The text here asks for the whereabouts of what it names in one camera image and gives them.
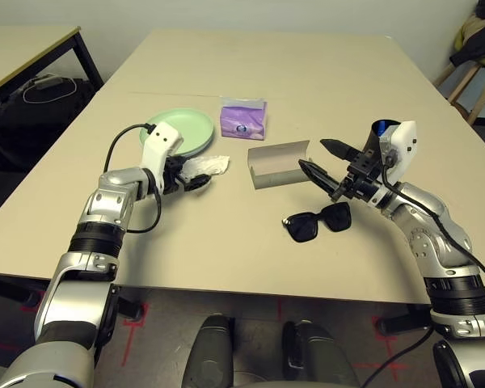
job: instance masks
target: black table leg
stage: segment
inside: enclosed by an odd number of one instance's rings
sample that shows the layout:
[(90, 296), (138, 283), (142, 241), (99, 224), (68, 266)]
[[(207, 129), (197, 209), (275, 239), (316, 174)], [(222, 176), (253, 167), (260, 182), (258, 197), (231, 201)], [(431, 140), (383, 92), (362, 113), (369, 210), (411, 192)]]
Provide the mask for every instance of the black table leg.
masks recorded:
[(430, 306), (407, 305), (408, 314), (393, 318), (380, 318), (376, 322), (379, 333), (384, 336), (398, 335), (432, 325)]
[(36, 291), (13, 285), (3, 280), (0, 280), (0, 296), (20, 302), (26, 307), (36, 306), (41, 299), (41, 296)]
[(81, 63), (84, 72), (86, 73), (88, 79), (90, 80), (91, 84), (94, 86), (95, 91), (99, 91), (99, 89), (104, 85), (103, 79), (100, 77), (99, 71), (95, 67), (95, 63), (93, 59), (91, 59), (91, 55), (82, 40), (81, 34), (78, 32), (74, 35), (74, 52), (79, 62)]
[(119, 297), (119, 314), (136, 322), (144, 316), (144, 306), (140, 303), (131, 302), (123, 297)]

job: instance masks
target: black sunglasses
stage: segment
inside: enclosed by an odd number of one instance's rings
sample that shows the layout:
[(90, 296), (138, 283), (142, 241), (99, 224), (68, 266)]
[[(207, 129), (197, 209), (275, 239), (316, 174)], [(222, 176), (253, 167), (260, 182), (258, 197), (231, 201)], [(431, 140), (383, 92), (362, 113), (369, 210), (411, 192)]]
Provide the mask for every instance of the black sunglasses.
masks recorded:
[(350, 207), (347, 202), (340, 202), (323, 208), (319, 214), (299, 213), (282, 220), (282, 224), (297, 243), (312, 240), (318, 235), (318, 221), (333, 232), (346, 230), (352, 224)]

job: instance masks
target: cable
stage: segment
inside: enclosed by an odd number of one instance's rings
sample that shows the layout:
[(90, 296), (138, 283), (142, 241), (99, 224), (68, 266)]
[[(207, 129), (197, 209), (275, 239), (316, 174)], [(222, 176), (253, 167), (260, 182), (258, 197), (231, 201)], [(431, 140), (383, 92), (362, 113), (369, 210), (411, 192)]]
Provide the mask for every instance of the cable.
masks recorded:
[(429, 337), (431, 337), (431, 334), (433, 334), (433, 332), (435, 331), (435, 329), (433, 327), (431, 327), (428, 332), (426, 334), (424, 334), (422, 336), (421, 339), (419, 339), (417, 342), (415, 342), (412, 346), (409, 346), (407, 348), (405, 348), (404, 350), (401, 350), (400, 352), (398, 352), (397, 354), (393, 355), (392, 357), (390, 357), (388, 360), (386, 360), (385, 362), (382, 363), (382, 365), (377, 368), (370, 376), (369, 378), (367, 378), (365, 380), (365, 382), (363, 383), (363, 385), (361, 386), (361, 388), (365, 388), (368, 384), (370, 384), (370, 382), (372, 382), (372, 380), (380, 373), (382, 372), (389, 364), (391, 364), (392, 362), (394, 362), (395, 360), (397, 360), (398, 358), (404, 356), (406, 353), (409, 353), (411, 352), (412, 350), (414, 349), (417, 349), (421, 344), (423, 344), (424, 342), (426, 342)]
[(158, 192), (158, 188), (156, 187), (156, 183), (153, 183), (153, 191), (154, 191), (154, 198), (156, 199), (156, 205), (158, 209), (156, 210), (156, 219), (154, 220), (153, 224), (145, 229), (136, 230), (136, 229), (128, 229), (126, 230), (128, 233), (140, 234), (140, 233), (147, 233), (153, 230), (158, 222), (160, 221), (160, 217), (162, 216), (162, 197)]
[(58, 101), (59, 99), (64, 99), (65, 97), (69, 97), (71, 96), (72, 94), (74, 94), (76, 91), (78, 91), (78, 84), (75, 83), (74, 79), (73, 78), (65, 78), (65, 79), (69, 79), (73, 84), (74, 84), (74, 89), (70, 92), (70, 93), (66, 93), (65, 95), (60, 95), (59, 97), (56, 97), (55, 99), (47, 99), (45, 101), (30, 101), (28, 100), (25, 95), (28, 91), (30, 91), (32, 88), (36, 87), (36, 84), (35, 85), (32, 85), (30, 87), (28, 87), (27, 89), (25, 89), (22, 93), (22, 98), (23, 98), (23, 101), (25, 103), (53, 103), (54, 101)]
[[(108, 150), (108, 155), (106, 155), (106, 161), (104, 162), (104, 172), (108, 172), (108, 168), (110, 165), (110, 160), (112, 159), (112, 154), (113, 150), (115, 149), (116, 143), (119, 141), (121, 137), (123, 137), (127, 132), (131, 131), (132, 129), (136, 128), (145, 128), (148, 130), (148, 132), (152, 131), (156, 127), (155, 124), (135, 124), (135, 125), (130, 125), (128, 128), (121, 130), (113, 139), (110, 148)], [(160, 221), (160, 217), (162, 216), (162, 197), (160, 196), (160, 192), (158, 191), (158, 188), (156, 186), (156, 182), (154, 180), (151, 180), (150, 184), (152, 185), (153, 188), (153, 193), (154, 193), (154, 199), (156, 200), (156, 205), (158, 206), (158, 209), (156, 211), (156, 219), (154, 220), (153, 224), (145, 229), (141, 230), (135, 230), (135, 229), (127, 229), (126, 231), (128, 233), (134, 233), (134, 234), (140, 234), (140, 233), (146, 233), (154, 229), (154, 227), (158, 224)]]
[(481, 261), (479, 261), (478, 259), (476, 259), (476, 257), (474, 257), (474, 255), (472, 253), (470, 253), (467, 249), (465, 249), (460, 244), (458, 244), (456, 242), (456, 240), (454, 240), (454, 238), (451, 237), (451, 235), (449, 234), (447, 229), (444, 227), (444, 225), (440, 221), (438, 214), (433, 212), (426, 205), (421, 204), (419, 201), (414, 200), (410, 196), (407, 196), (406, 194), (400, 192), (397, 188), (395, 188), (394, 186), (392, 186), (388, 182), (388, 177), (386, 176), (386, 172), (388, 171), (388, 168), (389, 168), (388, 166), (383, 166), (382, 170), (381, 170), (382, 182), (384, 183), (386, 188), (390, 189), (393, 193), (397, 194), (401, 198), (404, 198), (405, 200), (410, 202), (412, 205), (417, 206), (418, 208), (421, 208), (423, 211), (425, 211), (434, 220), (434, 222), (436, 223), (436, 226), (438, 226), (438, 229), (444, 235), (444, 237), (447, 238), (447, 240), (449, 241), (451, 246), (454, 249), (456, 249), (457, 251), (459, 251), (460, 253), (462, 253), (463, 255), (465, 255), (470, 261), (472, 261), (474, 264), (476, 264), (478, 267), (480, 267), (482, 269), (482, 271), (485, 273), (485, 266), (483, 265), (483, 263)]

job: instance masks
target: black cable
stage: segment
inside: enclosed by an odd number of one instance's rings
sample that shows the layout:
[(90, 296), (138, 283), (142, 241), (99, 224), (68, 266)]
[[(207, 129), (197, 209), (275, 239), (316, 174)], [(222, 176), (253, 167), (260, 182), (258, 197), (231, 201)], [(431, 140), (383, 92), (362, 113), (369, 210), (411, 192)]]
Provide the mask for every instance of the black cable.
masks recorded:
[[(115, 145), (121, 137), (123, 137), (127, 132), (131, 131), (132, 129), (145, 128), (150, 133), (155, 127), (156, 127), (155, 124), (147, 124), (147, 123), (145, 123), (145, 124), (135, 124), (135, 125), (130, 125), (128, 128), (120, 131), (119, 134), (115, 136), (115, 138), (113, 139), (113, 141), (110, 145), (110, 148), (108, 150), (108, 155), (106, 156), (106, 161), (104, 162), (103, 173), (108, 171), (108, 167), (109, 167), (109, 164), (110, 164), (110, 160), (112, 158), (113, 150), (115, 149)], [(158, 209), (156, 211), (156, 219), (154, 220), (153, 224), (150, 227), (145, 228), (145, 229), (141, 229), (141, 230), (127, 229), (126, 231), (128, 233), (140, 234), (140, 233), (149, 232), (149, 231), (153, 230), (154, 227), (160, 221), (160, 217), (162, 216), (162, 197), (160, 196), (160, 193), (159, 193), (158, 188), (156, 186), (156, 182), (154, 182), (153, 179), (151, 179), (150, 181), (152, 181), (152, 183), (150, 183), (150, 184), (152, 184), (154, 199), (156, 200), (156, 205), (158, 206)]]
[(424, 342), (426, 342), (429, 337), (431, 337), (431, 334), (433, 334), (433, 332), (435, 331), (435, 329), (433, 327), (431, 327), (428, 332), (426, 334), (423, 335), (423, 337), (421, 339), (419, 339), (417, 342), (415, 342), (412, 346), (409, 346), (403, 350), (401, 350), (400, 352), (398, 352), (397, 354), (393, 355), (392, 357), (390, 357), (388, 360), (386, 360), (384, 363), (382, 363), (382, 365), (377, 368), (370, 376), (369, 378), (366, 379), (366, 381), (363, 383), (363, 385), (361, 386), (361, 388), (365, 388), (368, 384), (370, 384), (370, 382), (372, 382), (372, 380), (380, 373), (382, 372), (389, 364), (391, 364), (392, 362), (394, 362), (395, 360), (397, 360), (398, 358), (404, 356), (406, 353), (409, 353), (411, 352), (413, 349), (417, 349), (421, 344), (423, 344)]
[(472, 253), (470, 253), (467, 249), (465, 249), (464, 247), (462, 247), (462, 245), (458, 244), (456, 242), (456, 240), (451, 237), (451, 235), (449, 234), (449, 232), (447, 231), (447, 229), (444, 227), (444, 225), (440, 221), (440, 218), (438, 217), (438, 214), (436, 214), (435, 212), (433, 212), (426, 205), (421, 204), (419, 201), (414, 200), (410, 196), (407, 196), (406, 194), (400, 192), (397, 188), (395, 188), (394, 186), (392, 186), (388, 182), (388, 177), (386, 175), (386, 172), (387, 171), (388, 171), (388, 166), (383, 166), (382, 167), (382, 171), (381, 171), (381, 177), (382, 177), (382, 182), (384, 183), (384, 185), (386, 186), (386, 188), (390, 189), (393, 193), (397, 194), (401, 198), (404, 198), (405, 200), (407, 200), (408, 202), (410, 202), (412, 205), (417, 206), (418, 208), (421, 208), (423, 211), (425, 211), (434, 220), (434, 222), (436, 223), (436, 226), (438, 226), (438, 229), (440, 230), (440, 232), (449, 241), (449, 244), (451, 244), (451, 246), (454, 249), (456, 249), (457, 251), (459, 251), (460, 253), (462, 253), (463, 255), (465, 255), (467, 257), (467, 259), (469, 259), (474, 264), (476, 264), (478, 267), (480, 267), (482, 269), (482, 271), (485, 273), (485, 266), (483, 265), (483, 263), (481, 261), (479, 261), (478, 259), (476, 259), (476, 257), (474, 257), (474, 255)]
[(156, 219), (153, 222), (153, 225), (151, 225), (148, 228), (141, 229), (141, 230), (134, 230), (134, 229), (128, 229), (126, 230), (128, 233), (135, 233), (135, 234), (140, 234), (140, 233), (146, 233), (151, 230), (153, 230), (158, 222), (160, 221), (160, 217), (162, 216), (162, 197), (160, 196), (160, 193), (158, 192), (158, 188), (156, 187), (156, 183), (153, 184), (153, 191), (154, 191), (154, 198), (156, 199), (156, 205), (158, 206), (158, 209), (156, 210)]
[(103, 172), (108, 171), (108, 167), (110, 165), (110, 159), (112, 158), (112, 154), (113, 154), (113, 149), (115, 148), (115, 144), (119, 141), (121, 137), (123, 137), (127, 132), (131, 131), (132, 129), (145, 128), (147, 130), (152, 130), (154, 129), (154, 127), (155, 127), (154, 124), (144, 123), (144, 124), (130, 125), (128, 128), (121, 130), (119, 134), (115, 136), (115, 138), (112, 141), (112, 144), (110, 145), (110, 149), (108, 150), (108, 155), (106, 156), (106, 162), (104, 162)]

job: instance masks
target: green plate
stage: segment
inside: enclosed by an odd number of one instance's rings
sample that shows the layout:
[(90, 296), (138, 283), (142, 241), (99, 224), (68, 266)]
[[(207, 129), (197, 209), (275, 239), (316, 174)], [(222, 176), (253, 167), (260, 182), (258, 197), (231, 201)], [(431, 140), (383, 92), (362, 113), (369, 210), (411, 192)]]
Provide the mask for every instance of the green plate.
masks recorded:
[[(149, 124), (165, 121), (183, 136), (183, 144), (176, 151), (177, 155), (190, 157), (200, 153), (210, 143), (213, 137), (213, 122), (203, 112), (191, 108), (177, 108), (160, 112), (147, 120)], [(146, 141), (147, 130), (140, 131), (140, 142)]]

